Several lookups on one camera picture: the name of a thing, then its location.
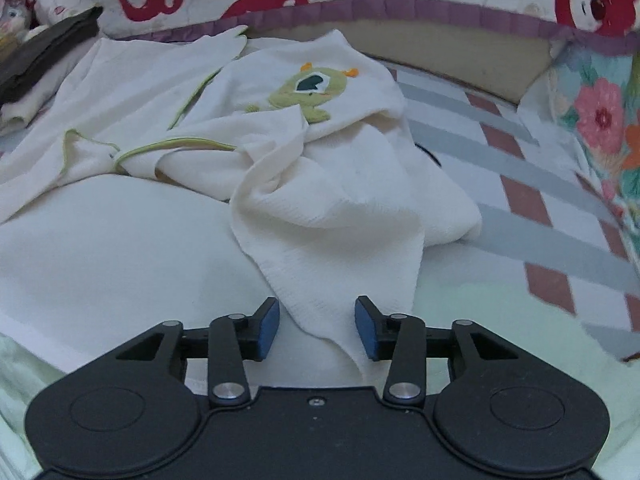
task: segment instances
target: floral fabric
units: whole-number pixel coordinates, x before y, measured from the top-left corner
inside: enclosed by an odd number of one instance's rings
[[[556,122],[575,134],[640,262],[640,53],[570,45],[548,73]]]

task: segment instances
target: checkered fabric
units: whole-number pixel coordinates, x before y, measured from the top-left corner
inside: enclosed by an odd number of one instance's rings
[[[483,216],[478,240],[427,249],[423,270],[442,283],[526,287],[574,314],[596,338],[606,334],[603,346],[624,339],[609,348],[618,357],[639,351],[640,279],[599,195],[555,167],[513,105],[387,66],[407,98],[415,142],[437,157]]]

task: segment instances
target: green monster embroidery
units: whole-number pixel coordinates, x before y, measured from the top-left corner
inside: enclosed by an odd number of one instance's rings
[[[300,72],[269,96],[269,104],[276,109],[300,105],[309,124],[321,123],[331,119],[329,112],[318,108],[344,92],[347,78],[356,77],[358,70],[334,70],[333,68],[314,68],[311,63],[300,67]],[[249,105],[247,112],[257,112],[257,105]]]

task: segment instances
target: black cable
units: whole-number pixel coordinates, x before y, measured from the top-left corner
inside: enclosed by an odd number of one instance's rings
[[[418,144],[417,142],[414,142],[414,144],[423,152],[425,152],[427,155],[429,155],[431,157],[431,160],[433,160],[440,168],[442,167],[442,164],[440,163],[440,161],[436,158],[435,155],[433,155],[433,153],[431,153],[429,150],[427,150],[424,146],[421,146],[420,144]]]

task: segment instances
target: blue gripper pad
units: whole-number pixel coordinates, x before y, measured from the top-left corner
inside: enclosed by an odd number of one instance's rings
[[[367,357],[375,360],[378,357],[376,325],[360,300],[356,300],[355,317],[356,328],[358,329],[360,341],[362,341],[362,346],[364,346]]]
[[[278,326],[280,325],[280,302],[275,300],[267,314],[260,322],[260,335],[258,336],[258,355],[260,359],[265,359],[273,339],[276,337]]]

